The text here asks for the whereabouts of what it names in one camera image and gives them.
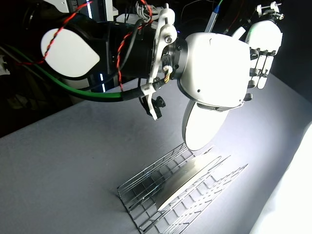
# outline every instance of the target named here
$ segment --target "table surface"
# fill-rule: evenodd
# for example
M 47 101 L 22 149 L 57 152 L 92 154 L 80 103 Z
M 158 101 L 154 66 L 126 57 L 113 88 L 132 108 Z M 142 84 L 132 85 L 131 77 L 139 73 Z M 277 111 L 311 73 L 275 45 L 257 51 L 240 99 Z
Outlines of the table surface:
M 185 233 L 249 233 L 289 165 L 312 106 L 270 76 L 212 142 L 248 168 Z M 188 99 L 171 81 L 154 122 L 138 100 L 84 101 L 0 139 L 0 233 L 137 234 L 117 186 L 182 140 Z

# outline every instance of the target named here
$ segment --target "led light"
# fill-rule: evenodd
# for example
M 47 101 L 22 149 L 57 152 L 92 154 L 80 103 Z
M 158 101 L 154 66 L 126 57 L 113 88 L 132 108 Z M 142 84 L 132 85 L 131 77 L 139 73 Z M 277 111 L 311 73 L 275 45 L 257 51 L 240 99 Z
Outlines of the led light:
M 91 6 L 90 6 L 90 4 L 87 5 L 87 8 L 88 8 L 89 18 L 92 18 L 92 13 L 91 13 Z
M 103 74 L 100 73 L 99 76 L 100 76 L 101 80 L 103 81 Z M 102 84 L 102 88 L 103 88 L 103 93 L 105 93 L 106 90 L 105 90 L 104 84 Z

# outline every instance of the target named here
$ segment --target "bolt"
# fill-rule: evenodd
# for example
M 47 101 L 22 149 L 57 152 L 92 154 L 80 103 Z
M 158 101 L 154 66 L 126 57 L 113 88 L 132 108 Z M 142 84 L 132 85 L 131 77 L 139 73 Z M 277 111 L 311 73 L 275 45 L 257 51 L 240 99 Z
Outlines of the bolt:
M 171 42 L 172 42 L 172 37 L 171 37 L 171 36 L 166 36 L 166 37 L 165 37 L 165 42 L 166 42 L 167 44 L 171 43 Z

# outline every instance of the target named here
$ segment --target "plate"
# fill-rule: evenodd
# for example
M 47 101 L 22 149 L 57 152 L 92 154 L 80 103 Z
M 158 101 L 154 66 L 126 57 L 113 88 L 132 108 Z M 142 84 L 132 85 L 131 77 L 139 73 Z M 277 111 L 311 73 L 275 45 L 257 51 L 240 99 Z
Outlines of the plate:
M 217 150 L 212 148 L 207 153 L 191 159 L 178 169 L 158 193 L 156 197 L 157 210 L 163 210 L 187 188 L 204 176 L 220 159 L 221 156 L 217 154 Z
M 222 126 L 228 112 L 203 109 L 190 100 L 182 123 L 182 136 L 186 146 L 196 151 L 207 145 Z

